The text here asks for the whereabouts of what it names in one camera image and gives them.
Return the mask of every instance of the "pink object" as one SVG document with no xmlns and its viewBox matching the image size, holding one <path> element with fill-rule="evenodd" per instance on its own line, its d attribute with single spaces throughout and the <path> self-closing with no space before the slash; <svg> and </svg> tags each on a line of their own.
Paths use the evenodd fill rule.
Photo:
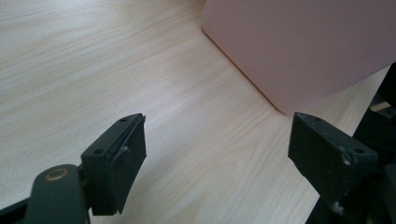
<svg viewBox="0 0 396 224">
<path fill-rule="evenodd" d="M 203 28 L 288 114 L 396 61 L 396 0 L 207 0 Z"/>
</svg>

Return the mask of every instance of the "screw hole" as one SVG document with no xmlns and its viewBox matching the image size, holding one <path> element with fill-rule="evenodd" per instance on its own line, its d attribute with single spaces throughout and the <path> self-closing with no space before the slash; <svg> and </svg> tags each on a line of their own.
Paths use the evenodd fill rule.
<svg viewBox="0 0 396 224">
<path fill-rule="evenodd" d="M 354 151 L 355 151 L 356 153 L 359 153 L 359 154 L 363 154 L 363 153 L 364 153 L 364 150 L 363 150 L 363 149 L 360 149 L 360 148 L 355 148 Z"/>
<path fill-rule="evenodd" d="M 102 149 L 96 149 L 94 152 L 93 152 L 93 154 L 95 154 L 95 155 L 100 155 L 100 154 L 102 154 L 103 153 L 103 150 Z"/>
</svg>

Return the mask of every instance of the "pink box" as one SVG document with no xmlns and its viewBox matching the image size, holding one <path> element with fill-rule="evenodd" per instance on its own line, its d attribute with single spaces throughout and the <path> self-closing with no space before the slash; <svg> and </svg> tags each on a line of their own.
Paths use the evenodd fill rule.
<svg viewBox="0 0 396 224">
<path fill-rule="evenodd" d="M 203 29 L 288 114 L 396 61 L 396 0 L 207 0 Z"/>
</svg>

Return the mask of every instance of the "wooden table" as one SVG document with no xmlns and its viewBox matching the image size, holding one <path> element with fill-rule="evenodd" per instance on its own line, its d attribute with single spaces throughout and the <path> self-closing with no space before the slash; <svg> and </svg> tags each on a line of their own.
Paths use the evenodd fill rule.
<svg viewBox="0 0 396 224">
<path fill-rule="evenodd" d="M 0 208 L 118 118 L 147 116 L 122 215 L 93 223 L 304 223 L 318 195 L 279 113 L 201 30 L 204 0 L 0 2 Z M 309 111 L 352 134 L 388 68 Z"/>
</svg>

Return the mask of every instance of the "light wood grain surface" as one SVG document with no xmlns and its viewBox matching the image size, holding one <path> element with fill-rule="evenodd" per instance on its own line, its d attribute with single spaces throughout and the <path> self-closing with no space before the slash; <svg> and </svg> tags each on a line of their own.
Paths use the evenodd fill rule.
<svg viewBox="0 0 396 224">
<path fill-rule="evenodd" d="M 93 223 L 304 223 L 318 195 L 279 113 L 202 32 L 205 0 L 0 2 L 0 208 L 118 118 L 147 116 L 122 215 Z M 388 68 L 309 111 L 356 129 Z"/>
</svg>

